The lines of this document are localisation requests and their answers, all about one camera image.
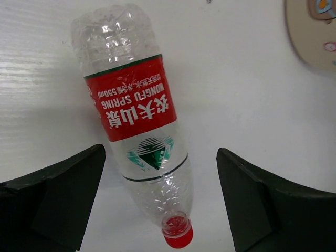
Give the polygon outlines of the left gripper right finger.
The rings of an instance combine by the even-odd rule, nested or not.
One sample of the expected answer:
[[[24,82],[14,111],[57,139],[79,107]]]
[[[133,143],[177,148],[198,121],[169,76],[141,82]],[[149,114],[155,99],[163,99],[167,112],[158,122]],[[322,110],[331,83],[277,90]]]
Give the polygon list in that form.
[[[335,251],[335,194],[259,168],[228,149],[217,168],[236,251]]]

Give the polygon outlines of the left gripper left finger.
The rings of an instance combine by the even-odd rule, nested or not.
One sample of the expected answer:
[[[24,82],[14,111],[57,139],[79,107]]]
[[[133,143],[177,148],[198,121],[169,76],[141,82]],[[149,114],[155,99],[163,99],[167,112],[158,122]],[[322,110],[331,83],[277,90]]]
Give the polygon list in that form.
[[[96,144],[1,183],[1,251],[79,251],[106,160]]]

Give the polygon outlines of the red label water bottle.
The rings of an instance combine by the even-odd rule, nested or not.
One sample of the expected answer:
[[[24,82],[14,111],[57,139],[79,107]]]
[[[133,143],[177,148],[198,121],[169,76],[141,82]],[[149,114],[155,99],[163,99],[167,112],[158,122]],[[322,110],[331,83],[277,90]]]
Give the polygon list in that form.
[[[133,200],[175,249],[193,239],[193,174],[152,23],[136,4],[71,23],[72,46]]]

